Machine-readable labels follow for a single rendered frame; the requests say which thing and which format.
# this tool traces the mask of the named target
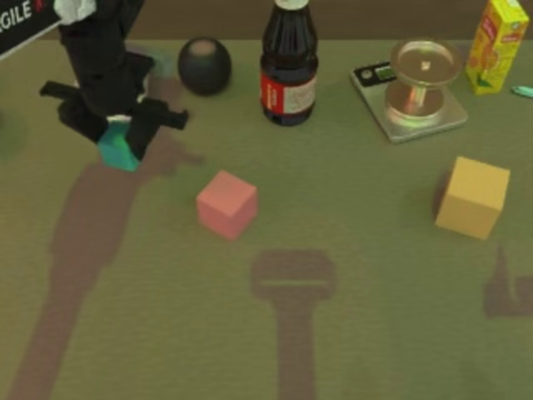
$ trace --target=kitchen scale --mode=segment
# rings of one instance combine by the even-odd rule
[[[468,114],[446,87],[461,73],[460,54],[445,42],[399,42],[390,62],[354,69],[356,85],[392,143],[458,127]]]

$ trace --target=bottle label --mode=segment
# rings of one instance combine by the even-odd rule
[[[275,0],[274,3],[284,10],[299,10],[304,8],[309,0]]]
[[[261,102],[276,114],[298,114],[315,102],[316,76],[298,86],[286,86],[261,75]]]

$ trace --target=carton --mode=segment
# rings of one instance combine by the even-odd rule
[[[529,21],[517,0],[489,0],[466,64],[475,94],[503,88]]]

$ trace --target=red block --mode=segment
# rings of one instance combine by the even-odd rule
[[[198,194],[200,223],[229,240],[234,240],[257,215],[257,188],[220,171]]]

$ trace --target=black sphere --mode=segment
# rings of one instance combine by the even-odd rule
[[[185,44],[177,58],[177,73],[183,85],[200,96],[221,92],[232,75],[227,49],[210,37],[197,37]]]

